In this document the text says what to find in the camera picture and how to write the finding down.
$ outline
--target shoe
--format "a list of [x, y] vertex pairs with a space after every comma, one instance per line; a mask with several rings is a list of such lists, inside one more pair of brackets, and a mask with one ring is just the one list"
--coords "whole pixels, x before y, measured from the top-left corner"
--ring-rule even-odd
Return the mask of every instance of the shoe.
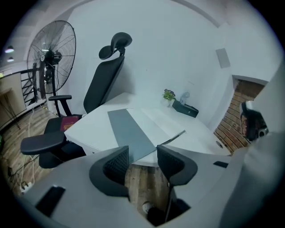
[[148, 211], [151, 209], [151, 208], [155, 208], [155, 206], [150, 203], [149, 201], [145, 202], [143, 205], [142, 205], [142, 210], [144, 213], [148, 214]]

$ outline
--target outlet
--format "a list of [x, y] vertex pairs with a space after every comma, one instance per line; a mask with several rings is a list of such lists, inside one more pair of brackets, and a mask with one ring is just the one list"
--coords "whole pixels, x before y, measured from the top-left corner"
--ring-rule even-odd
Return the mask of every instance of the outlet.
[[31, 187], [33, 186], [33, 184], [31, 182], [29, 182], [28, 184], [25, 184], [24, 186], [21, 186], [21, 192], [22, 194], [25, 194], [28, 190], [31, 189]]

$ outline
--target red book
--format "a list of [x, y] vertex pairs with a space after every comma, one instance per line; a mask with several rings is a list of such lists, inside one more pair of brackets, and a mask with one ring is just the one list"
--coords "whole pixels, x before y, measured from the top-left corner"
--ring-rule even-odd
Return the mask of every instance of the red book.
[[79, 120], [78, 116], [64, 117], [61, 122], [61, 131], [66, 131]]

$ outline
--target white desk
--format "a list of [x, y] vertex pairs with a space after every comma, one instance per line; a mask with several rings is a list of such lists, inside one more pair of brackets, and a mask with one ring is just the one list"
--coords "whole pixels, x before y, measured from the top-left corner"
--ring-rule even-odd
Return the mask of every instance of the white desk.
[[[118, 147], [107, 112], [127, 108], [159, 108], [164, 114], [183, 126], [186, 132], [170, 142], [168, 144], [170, 146], [205, 154], [230, 154], [226, 147], [220, 148], [217, 145], [216, 141], [220, 142], [219, 139], [198, 119], [176, 112], [172, 107], [166, 108], [152, 103], [148, 99], [128, 93], [122, 93], [93, 110], [69, 128], [65, 135], [69, 141], [80, 145], [86, 155]], [[158, 166], [157, 151], [134, 164]]]

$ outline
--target brick wall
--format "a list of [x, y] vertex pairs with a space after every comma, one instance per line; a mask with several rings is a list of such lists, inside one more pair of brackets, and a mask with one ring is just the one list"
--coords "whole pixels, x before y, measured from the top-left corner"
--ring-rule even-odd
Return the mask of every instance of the brick wall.
[[256, 98], [263, 88], [264, 85], [250, 81], [239, 80], [238, 82], [231, 104], [214, 132], [231, 154], [236, 149], [246, 147], [249, 144], [241, 134], [240, 104]]

